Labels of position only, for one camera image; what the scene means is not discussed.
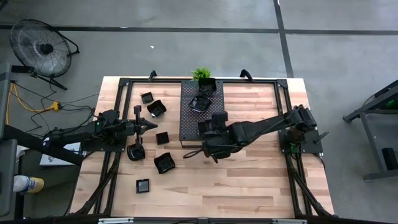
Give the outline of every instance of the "wooden table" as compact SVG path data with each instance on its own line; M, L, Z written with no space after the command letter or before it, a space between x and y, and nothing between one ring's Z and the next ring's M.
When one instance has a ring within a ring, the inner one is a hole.
M96 113L113 109L120 77L104 77ZM304 81L288 78L292 105L308 105ZM152 118L142 104L140 95L151 91L155 100L162 100L167 112ZM190 149L182 149L178 140L179 83L136 83L132 89L129 119L134 119L133 106L142 105L141 116L159 125L142 137L146 158L130 161L122 154L114 195L112 216L129 217L220 217L220 218L289 218L294 217L284 156L279 152L277 133L266 134L250 146L227 159L219 160L199 154L182 159ZM125 93L121 100L123 110ZM225 110L228 124L235 121L258 121L277 116L274 87L269 84L224 84ZM158 146L155 134L167 131L170 142ZM134 143L129 137L127 144ZM154 158L170 152L176 169L159 175ZM71 212L77 211L98 186L103 152L95 152L84 160ZM328 184L321 162L304 154L307 184L318 201L333 213ZM136 194L136 180L149 179L150 192ZM102 207L106 203L105 189ZM301 190L300 207L304 211Z

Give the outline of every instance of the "fan grille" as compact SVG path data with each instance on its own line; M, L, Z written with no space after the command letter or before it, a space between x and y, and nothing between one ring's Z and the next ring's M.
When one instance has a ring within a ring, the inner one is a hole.
M67 41L50 25L34 19L19 21L11 30L16 57L43 77L59 77L72 62Z

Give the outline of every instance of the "potted plant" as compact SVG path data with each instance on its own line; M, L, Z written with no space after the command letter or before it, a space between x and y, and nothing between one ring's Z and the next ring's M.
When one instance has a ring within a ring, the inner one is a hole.
M213 93L217 90L216 80L214 78L210 78L211 72L208 68L197 68L195 71L191 72L193 79L198 80L200 93Z
M211 72L210 69L202 67L197 68L195 71L191 71L194 80L199 80L201 78L210 78Z

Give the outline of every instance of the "black clamp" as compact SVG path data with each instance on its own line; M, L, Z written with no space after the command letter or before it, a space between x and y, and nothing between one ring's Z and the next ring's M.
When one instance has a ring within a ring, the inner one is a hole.
M251 77L250 73L246 69L242 70L241 75L239 77L241 77L241 78L247 77L249 82L253 82L253 78Z
M157 76L156 71L155 70L151 71L148 80L151 82L155 76Z
M287 88L287 80L285 78L277 79L276 82L283 88Z

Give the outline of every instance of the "green plant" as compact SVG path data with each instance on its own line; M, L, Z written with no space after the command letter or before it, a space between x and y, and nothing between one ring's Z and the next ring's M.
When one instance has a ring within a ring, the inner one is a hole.
M200 78L210 78L211 72L208 68L197 68L195 71L191 71L194 80Z

